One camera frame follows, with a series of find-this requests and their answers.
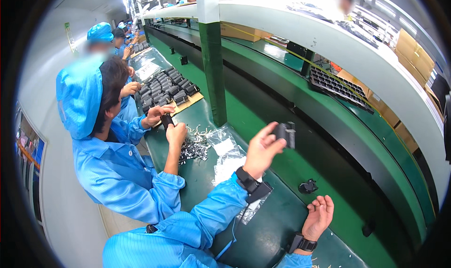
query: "black wrist strap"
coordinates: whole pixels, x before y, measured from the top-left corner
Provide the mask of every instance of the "black wrist strap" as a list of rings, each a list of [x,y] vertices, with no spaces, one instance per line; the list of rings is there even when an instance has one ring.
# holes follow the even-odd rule
[[[291,246],[287,248],[287,252],[291,254],[295,249],[302,249],[303,251],[311,252],[317,247],[317,245],[318,242],[306,240],[301,233],[296,232]]]
[[[250,195],[246,199],[247,203],[253,203],[257,199],[266,196],[273,190],[268,182],[258,182],[251,175],[249,175],[249,173],[244,171],[243,167],[238,168],[235,171],[235,174],[238,177],[238,179],[236,180],[238,185],[245,189],[246,192],[248,192],[248,194]]]

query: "small metal part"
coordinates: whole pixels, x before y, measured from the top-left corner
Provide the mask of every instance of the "small metal part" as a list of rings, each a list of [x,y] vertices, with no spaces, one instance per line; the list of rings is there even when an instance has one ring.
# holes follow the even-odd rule
[[[318,190],[316,186],[316,181],[313,179],[309,179],[307,183],[302,183],[299,185],[298,190],[301,194],[311,194],[314,191]]]

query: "brown cardboard box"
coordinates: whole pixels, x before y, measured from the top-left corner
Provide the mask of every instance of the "brown cardboard box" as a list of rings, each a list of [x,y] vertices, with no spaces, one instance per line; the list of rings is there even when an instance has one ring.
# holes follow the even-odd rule
[[[345,70],[341,70],[338,74],[338,77],[341,77],[345,80],[348,80],[349,82],[352,82],[358,86],[360,86],[362,88],[362,90],[365,93],[365,96],[368,97],[368,92],[369,92],[369,88],[367,86],[365,86],[365,84],[363,84],[362,82],[360,82],[357,78],[353,77],[349,72],[345,71]]]
[[[239,30],[236,30],[235,28],[238,28],[240,30],[249,32],[253,35],[256,36],[252,36],[249,34],[246,34],[244,32],[241,32]],[[252,42],[256,42],[262,38],[265,37],[269,37],[272,34],[259,30],[259,29],[255,29],[252,27],[247,27],[247,26],[243,26],[243,25],[239,25],[239,24],[234,24],[234,23],[228,23],[228,22],[221,22],[221,35],[222,36],[228,36],[228,37],[234,37],[234,38],[239,38],[239,39],[243,39],[243,40],[248,40],[248,41],[252,41]]]
[[[418,149],[417,142],[414,140],[414,138],[412,137],[412,135],[409,133],[409,131],[402,122],[398,124],[398,126],[395,128],[395,131],[404,141],[405,145],[407,146],[407,148],[411,153],[414,153],[414,151]]]
[[[426,94],[428,95],[432,104],[435,106],[435,109],[437,110],[438,115],[440,115],[440,118],[442,119],[442,122],[443,122],[444,119],[443,119],[442,109],[440,108],[440,102],[438,101],[437,96],[434,94],[434,92],[431,90],[431,88],[429,88],[428,85],[424,86],[424,90],[426,91]]]
[[[432,68],[434,68],[435,63],[426,51],[404,29],[401,29],[399,32],[395,53],[398,58],[400,57],[399,54],[401,54],[427,82],[431,76]]]
[[[388,123],[394,127],[398,122],[399,118],[396,114],[381,100],[373,91],[369,90],[367,95],[368,102],[372,104],[381,115],[388,121]]]

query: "yellow measuring tape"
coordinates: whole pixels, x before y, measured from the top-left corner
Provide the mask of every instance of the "yellow measuring tape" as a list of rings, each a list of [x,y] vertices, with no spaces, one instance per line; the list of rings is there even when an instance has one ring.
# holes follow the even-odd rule
[[[257,38],[261,38],[260,36],[254,35],[254,34],[252,34],[252,33],[246,32],[246,31],[241,30],[241,29],[238,29],[238,28],[236,28],[236,27],[234,27],[234,26],[232,26],[232,25],[229,25],[229,24],[226,24],[226,23],[221,23],[221,24],[223,24],[223,25],[225,25],[225,26],[228,26],[228,27],[231,27],[231,28],[234,28],[235,30],[238,30],[238,31],[240,31],[240,32],[242,32],[242,33],[245,33],[245,34],[248,34],[248,35],[250,35],[250,36],[257,37]],[[310,61],[310,60],[307,60],[307,59],[304,58],[304,57],[301,57],[300,55],[296,54],[295,52],[292,52],[292,51],[288,50],[287,48],[285,48],[285,47],[282,46],[282,45],[279,45],[279,44],[276,43],[276,42],[270,41],[270,40],[265,39],[265,38],[263,38],[263,40],[265,40],[266,42],[268,42],[268,43],[271,44],[271,45],[274,45],[274,46],[276,46],[276,47],[278,47],[278,48],[280,48],[280,49],[282,49],[282,50],[284,50],[284,51],[289,52],[290,54],[295,55],[296,57],[302,59],[304,62],[308,62],[309,64],[311,64],[311,65],[314,66],[315,68],[318,68],[319,70],[321,70],[321,71],[323,71],[324,73],[328,74],[330,77],[332,77],[333,79],[337,80],[337,81],[340,82],[342,85],[344,85],[346,88],[348,88],[349,90],[351,90],[352,93],[354,93],[356,96],[358,96],[358,97],[359,97],[361,100],[363,100],[366,104],[368,104],[370,107],[372,107],[372,108],[379,114],[379,116],[380,116],[382,119],[385,120],[385,122],[387,123],[387,125],[390,126],[390,128],[393,130],[393,132],[395,133],[396,137],[397,137],[398,140],[401,142],[402,146],[403,146],[404,149],[407,151],[407,153],[409,154],[410,158],[413,160],[413,162],[414,162],[416,168],[418,169],[418,172],[420,173],[420,175],[421,175],[421,177],[422,177],[423,183],[424,183],[424,185],[426,186],[426,189],[428,190],[428,186],[427,186],[427,184],[426,184],[426,180],[424,179],[423,172],[421,171],[420,167],[418,166],[418,163],[416,162],[414,156],[410,153],[409,149],[407,148],[407,146],[405,145],[405,143],[404,143],[404,141],[401,139],[401,137],[398,135],[398,133],[395,131],[395,129],[390,125],[390,123],[387,121],[387,119],[384,118],[384,116],[382,116],[382,114],[380,113],[380,111],[379,111],[377,108],[375,108],[372,104],[370,104],[370,103],[368,102],[368,100],[366,100],[366,99],[363,98],[360,94],[358,94],[356,91],[354,91],[349,85],[347,85],[345,82],[341,81],[340,78],[338,78],[336,75],[330,73],[329,71],[323,69],[322,67],[319,67],[319,66],[318,66],[317,64],[315,64],[314,62],[312,62],[312,61]],[[429,194],[429,190],[428,190],[428,197],[429,197],[429,201],[431,202],[431,205],[432,205],[432,212],[434,213],[434,216],[435,216],[434,206],[433,206],[433,204],[432,204],[432,200],[431,200],[431,196],[430,196],[430,194]]]

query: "forearm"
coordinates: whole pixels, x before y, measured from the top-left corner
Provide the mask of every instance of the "forearm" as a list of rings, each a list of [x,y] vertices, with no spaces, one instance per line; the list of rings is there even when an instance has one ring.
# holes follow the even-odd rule
[[[180,159],[181,147],[169,143],[168,158],[166,159],[166,165],[164,172],[178,175],[179,174],[179,159]]]

